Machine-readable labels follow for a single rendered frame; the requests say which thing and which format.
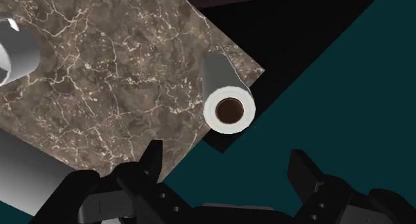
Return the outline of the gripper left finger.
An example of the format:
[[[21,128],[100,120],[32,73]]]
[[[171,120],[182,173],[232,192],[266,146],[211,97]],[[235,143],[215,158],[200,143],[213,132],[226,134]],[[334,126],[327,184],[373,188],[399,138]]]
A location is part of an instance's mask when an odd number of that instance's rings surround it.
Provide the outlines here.
[[[68,174],[29,224],[190,224],[191,207],[158,181],[163,142],[152,140],[137,162],[107,176],[93,170]]]

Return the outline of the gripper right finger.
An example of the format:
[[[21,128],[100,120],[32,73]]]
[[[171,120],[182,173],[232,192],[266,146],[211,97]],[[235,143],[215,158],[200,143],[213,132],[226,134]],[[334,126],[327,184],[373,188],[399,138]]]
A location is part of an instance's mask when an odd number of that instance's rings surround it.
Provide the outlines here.
[[[416,224],[416,208],[387,189],[356,191],[344,179],[324,174],[300,149],[293,149],[287,178],[302,202],[293,224]]]

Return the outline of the white paper roll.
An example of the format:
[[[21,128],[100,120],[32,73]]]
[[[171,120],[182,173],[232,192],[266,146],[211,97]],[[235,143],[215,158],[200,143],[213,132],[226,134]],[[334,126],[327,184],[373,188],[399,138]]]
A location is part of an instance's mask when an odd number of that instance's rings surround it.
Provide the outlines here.
[[[222,134],[239,133],[254,120],[256,106],[249,87],[228,56],[208,54],[201,63],[203,116]]]
[[[39,64],[34,36],[12,18],[0,21],[0,87],[34,72]]]

